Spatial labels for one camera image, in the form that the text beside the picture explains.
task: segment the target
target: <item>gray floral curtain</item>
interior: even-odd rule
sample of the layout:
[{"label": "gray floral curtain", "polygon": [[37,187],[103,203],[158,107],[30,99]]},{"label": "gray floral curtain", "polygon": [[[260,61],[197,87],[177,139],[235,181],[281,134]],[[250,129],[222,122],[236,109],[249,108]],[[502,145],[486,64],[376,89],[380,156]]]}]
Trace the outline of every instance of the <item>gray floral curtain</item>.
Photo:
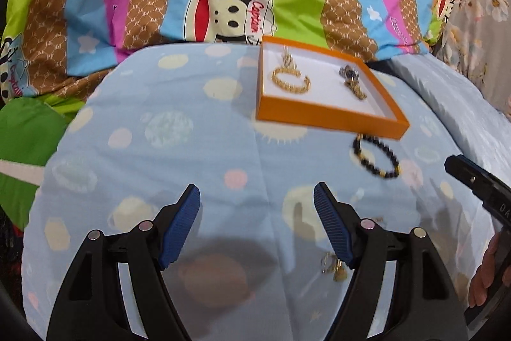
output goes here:
[{"label": "gray floral curtain", "polygon": [[437,57],[511,120],[511,0],[460,0]]}]

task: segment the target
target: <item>white star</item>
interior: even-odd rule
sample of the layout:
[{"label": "white star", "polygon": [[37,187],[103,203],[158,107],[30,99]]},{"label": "white star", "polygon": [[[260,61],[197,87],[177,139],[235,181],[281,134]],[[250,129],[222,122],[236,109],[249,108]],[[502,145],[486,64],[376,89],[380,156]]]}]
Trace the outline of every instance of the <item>white star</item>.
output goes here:
[{"label": "white star", "polygon": [[99,40],[92,36],[92,31],[90,31],[87,35],[79,36],[78,43],[80,44],[80,49],[78,52],[80,54],[84,54],[88,52],[89,54],[95,54],[96,45],[99,44]]},{"label": "white star", "polygon": [[367,13],[369,14],[369,18],[371,21],[382,21],[380,13],[372,9],[371,5],[369,5],[369,8],[367,8]]},{"label": "white star", "polygon": [[321,312],[319,311],[314,311],[312,313],[312,316],[311,316],[311,322],[312,321],[317,321],[319,319],[319,317],[321,316]]}]

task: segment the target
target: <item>silver screw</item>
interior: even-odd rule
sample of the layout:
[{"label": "silver screw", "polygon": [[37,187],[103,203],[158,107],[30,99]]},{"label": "silver screw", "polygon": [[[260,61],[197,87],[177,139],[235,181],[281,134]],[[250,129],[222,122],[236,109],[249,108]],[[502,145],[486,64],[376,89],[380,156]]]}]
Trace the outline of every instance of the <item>silver screw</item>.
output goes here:
[{"label": "silver screw", "polygon": [[92,230],[88,236],[89,240],[98,240],[101,237],[101,232],[99,230]]},{"label": "silver screw", "polygon": [[152,228],[153,228],[153,222],[149,221],[149,220],[142,221],[142,223],[139,224],[139,229],[141,231],[149,231]]},{"label": "silver screw", "polygon": [[360,222],[360,225],[362,226],[362,228],[364,228],[366,230],[372,230],[375,228],[375,222],[372,220],[369,220],[369,218],[364,218]]},{"label": "silver screw", "polygon": [[413,229],[413,234],[415,234],[418,238],[423,239],[427,235],[426,230],[421,229],[420,227]]}]

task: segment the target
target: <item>human hand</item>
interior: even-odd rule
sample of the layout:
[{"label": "human hand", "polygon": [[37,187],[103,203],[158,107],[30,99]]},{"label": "human hand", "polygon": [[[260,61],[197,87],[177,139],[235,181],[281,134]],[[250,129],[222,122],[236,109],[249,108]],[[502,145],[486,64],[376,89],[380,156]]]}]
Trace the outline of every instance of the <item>human hand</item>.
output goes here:
[{"label": "human hand", "polygon": [[[476,274],[470,282],[469,288],[469,306],[481,306],[486,302],[487,289],[492,285],[495,279],[495,252],[499,246],[500,233],[495,234],[490,240],[490,244],[484,252],[482,264],[476,270]],[[504,275],[502,282],[505,286],[511,286],[511,266],[509,266]]]}]

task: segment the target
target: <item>black beaded bracelet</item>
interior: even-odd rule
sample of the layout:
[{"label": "black beaded bracelet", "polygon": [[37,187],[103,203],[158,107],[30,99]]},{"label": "black beaded bracelet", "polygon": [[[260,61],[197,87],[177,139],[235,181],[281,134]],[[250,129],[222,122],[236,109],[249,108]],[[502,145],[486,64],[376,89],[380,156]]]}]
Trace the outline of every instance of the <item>black beaded bracelet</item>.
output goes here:
[{"label": "black beaded bracelet", "polygon": [[[366,142],[371,142],[371,143],[375,144],[378,148],[380,148],[392,162],[392,165],[394,166],[394,170],[385,172],[384,170],[376,168],[372,163],[370,163],[369,160],[362,153],[362,150],[360,149],[360,141],[361,140],[365,140]],[[392,152],[387,145],[380,142],[380,139],[378,139],[377,137],[370,136],[370,135],[363,135],[363,134],[359,133],[357,135],[357,137],[355,138],[355,140],[353,141],[353,152],[357,156],[357,158],[360,160],[361,165],[363,167],[365,167],[366,170],[368,170],[372,174],[380,175],[382,178],[387,178],[387,179],[397,178],[399,176],[400,168],[399,168],[398,158],[396,158],[394,155],[394,152]]]}]

